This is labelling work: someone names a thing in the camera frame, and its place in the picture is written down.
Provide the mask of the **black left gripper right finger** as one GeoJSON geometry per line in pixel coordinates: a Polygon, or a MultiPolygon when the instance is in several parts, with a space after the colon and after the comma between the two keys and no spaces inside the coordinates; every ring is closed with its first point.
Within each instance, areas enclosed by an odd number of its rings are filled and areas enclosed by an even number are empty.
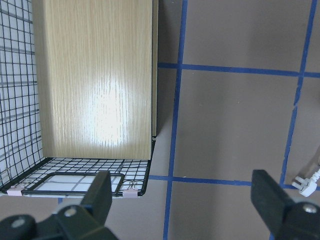
{"type": "Polygon", "coordinates": [[[252,171],[250,199],[272,235],[280,232],[287,213],[296,204],[264,169],[252,171]]]}

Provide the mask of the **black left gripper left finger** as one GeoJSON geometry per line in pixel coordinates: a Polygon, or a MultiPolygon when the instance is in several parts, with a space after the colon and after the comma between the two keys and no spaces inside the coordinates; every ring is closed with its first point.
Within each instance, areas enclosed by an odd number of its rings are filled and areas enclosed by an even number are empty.
{"type": "Polygon", "coordinates": [[[111,205],[111,175],[109,171],[100,171],[80,202],[85,229],[95,230],[104,227],[111,205]]]}

